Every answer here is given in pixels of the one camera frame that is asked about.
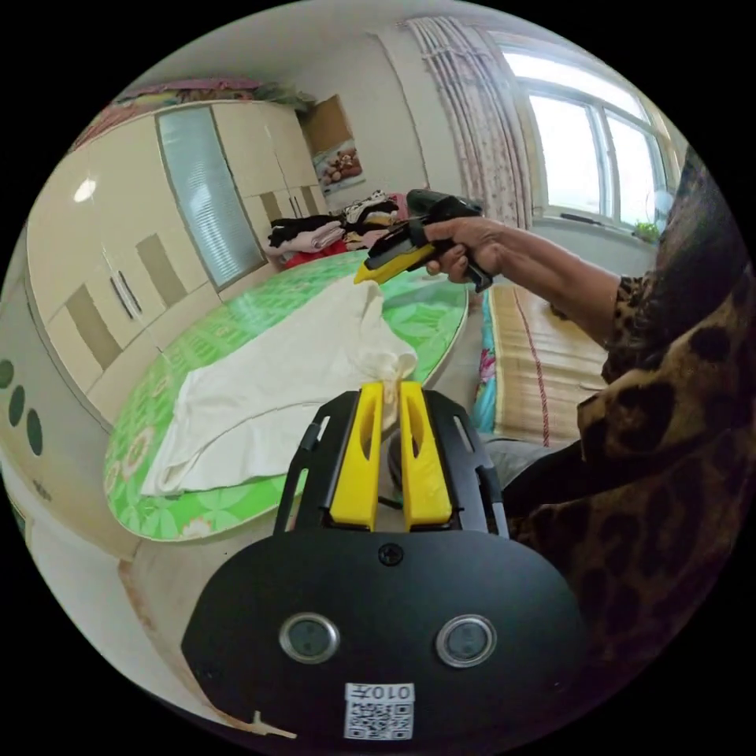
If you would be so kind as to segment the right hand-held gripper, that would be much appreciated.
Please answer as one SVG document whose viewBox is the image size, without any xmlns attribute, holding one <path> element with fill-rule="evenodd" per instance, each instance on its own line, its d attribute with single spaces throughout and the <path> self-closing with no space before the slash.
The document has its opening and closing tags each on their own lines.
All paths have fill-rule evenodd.
<svg viewBox="0 0 756 756">
<path fill-rule="evenodd" d="M 474 203 L 444 195 L 427 212 L 403 221 L 378 239 L 369 256 L 354 275 L 354 284 L 374 282 L 385 284 L 404 272 L 424 268 L 428 261 L 451 248 L 451 243 L 434 245 L 425 235 L 425 227 L 463 217 L 480 217 L 482 209 Z"/>
</svg>

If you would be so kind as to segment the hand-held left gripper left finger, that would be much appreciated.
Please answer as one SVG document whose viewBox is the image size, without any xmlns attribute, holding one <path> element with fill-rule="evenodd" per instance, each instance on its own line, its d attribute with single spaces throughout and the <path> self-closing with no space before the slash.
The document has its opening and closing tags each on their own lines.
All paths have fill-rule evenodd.
<svg viewBox="0 0 756 756">
<path fill-rule="evenodd" d="M 364 384 L 350 421 L 329 508 L 333 523 L 341 528 L 375 529 L 383 415 L 383 384 Z"/>
</svg>

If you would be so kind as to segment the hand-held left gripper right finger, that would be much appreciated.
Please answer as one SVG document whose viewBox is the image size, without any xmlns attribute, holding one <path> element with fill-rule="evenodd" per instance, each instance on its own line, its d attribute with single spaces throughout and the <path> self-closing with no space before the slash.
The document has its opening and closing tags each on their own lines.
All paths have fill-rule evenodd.
<svg viewBox="0 0 756 756">
<path fill-rule="evenodd" d="M 399 428 L 405 526 L 443 528 L 450 522 L 452 502 L 427 402 L 417 382 L 400 386 Z"/>
</svg>

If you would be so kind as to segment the person's right hand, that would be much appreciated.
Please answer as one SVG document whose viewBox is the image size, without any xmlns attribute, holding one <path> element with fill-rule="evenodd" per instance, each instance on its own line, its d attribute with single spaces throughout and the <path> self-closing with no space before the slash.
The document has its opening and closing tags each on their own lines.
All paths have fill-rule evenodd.
<svg viewBox="0 0 756 756">
<path fill-rule="evenodd" d="M 510 249 L 504 243 L 508 231 L 504 224 L 482 217 L 456 218 L 426 226 L 429 242 L 436 246 L 451 243 L 450 249 L 427 262 L 427 273 L 443 274 L 455 284 L 466 284 L 472 280 L 469 266 L 474 264 L 491 278 L 509 276 Z"/>
</svg>

